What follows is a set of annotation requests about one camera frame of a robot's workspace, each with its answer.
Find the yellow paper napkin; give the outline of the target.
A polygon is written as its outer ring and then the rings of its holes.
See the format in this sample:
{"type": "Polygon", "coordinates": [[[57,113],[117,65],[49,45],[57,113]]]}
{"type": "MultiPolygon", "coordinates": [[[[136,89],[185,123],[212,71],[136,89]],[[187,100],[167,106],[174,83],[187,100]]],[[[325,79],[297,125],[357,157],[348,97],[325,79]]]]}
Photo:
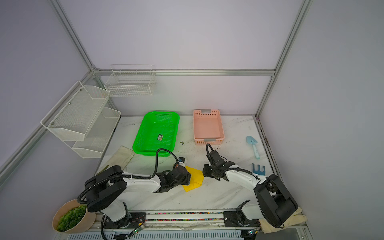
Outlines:
{"type": "Polygon", "coordinates": [[[201,187],[204,181],[203,172],[190,167],[186,167],[186,169],[191,174],[191,179],[190,184],[188,186],[183,185],[185,192],[190,192],[194,189],[201,187]]]}

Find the pink plastic basket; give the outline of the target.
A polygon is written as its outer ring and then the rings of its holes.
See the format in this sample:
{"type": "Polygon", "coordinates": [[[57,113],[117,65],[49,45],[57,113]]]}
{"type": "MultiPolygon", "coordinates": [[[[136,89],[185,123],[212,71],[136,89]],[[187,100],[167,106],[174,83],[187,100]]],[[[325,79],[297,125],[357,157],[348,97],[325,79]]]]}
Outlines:
{"type": "Polygon", "coordinates": [[[196,145],[221,145],[225,139],[221,113],[218,109],[194,110],[193,127],[196,145]]]}

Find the green plastic basket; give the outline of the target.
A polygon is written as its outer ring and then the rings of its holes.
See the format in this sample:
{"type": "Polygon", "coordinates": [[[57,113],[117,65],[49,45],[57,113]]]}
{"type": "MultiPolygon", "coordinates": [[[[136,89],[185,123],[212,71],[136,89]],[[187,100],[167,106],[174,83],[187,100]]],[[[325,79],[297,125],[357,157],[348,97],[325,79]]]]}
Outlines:
{"type": "Polygon", "coordinates": [[[175,112],[147,113],[133,143],[133,151],[149,157],[154,157],[158,149],[172,152],[176,145],[179,122],[180,115],[175,112]]]}

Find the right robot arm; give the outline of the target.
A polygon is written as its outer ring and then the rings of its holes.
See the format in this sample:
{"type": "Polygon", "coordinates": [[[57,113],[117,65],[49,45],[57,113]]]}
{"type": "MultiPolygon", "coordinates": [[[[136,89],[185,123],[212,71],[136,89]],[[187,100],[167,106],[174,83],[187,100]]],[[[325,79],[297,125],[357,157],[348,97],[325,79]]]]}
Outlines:
{"type": "Polygon", "coordinates": [[[298,210],[298,204],[278,176],[272,174],[266,177],[242,169],[226,160],[210,145],[206,151],[209,161],[203,169],[206,178],[238,184],[256,196],[256,204],[246,200],[235,211],[225,213],[225,218],[232,224],[248,227],[254,221],[265,220],[272,227],[282,229],[288,218],[298,210]]]}

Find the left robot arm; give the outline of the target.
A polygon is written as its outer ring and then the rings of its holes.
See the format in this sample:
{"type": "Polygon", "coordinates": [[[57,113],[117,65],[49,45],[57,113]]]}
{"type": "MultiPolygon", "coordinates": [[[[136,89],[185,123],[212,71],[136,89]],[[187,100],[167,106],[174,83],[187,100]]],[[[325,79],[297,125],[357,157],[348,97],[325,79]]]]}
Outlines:
{"type": "Polygon", "coordinates": [[[127,227],[132,221],[132,215],[124,201],[118,197],[128,192],[165,193],[177,186],[188,186],[192,174],[185,167],[185,158],[177,158],[174,153],[160,148],[155,154],[155,169],[152,175],[134,175],[124,172],[120,166],[112,166],[85,182],[85,189],[78,195],[77,203],[87,206],[90,213],[103,214],[101,221],[101,236],[106,220],[117,224],[118,228],[127,227]],[[167,152],[176,160],[171,170],[158,172],[159,153],[167,152]]]}

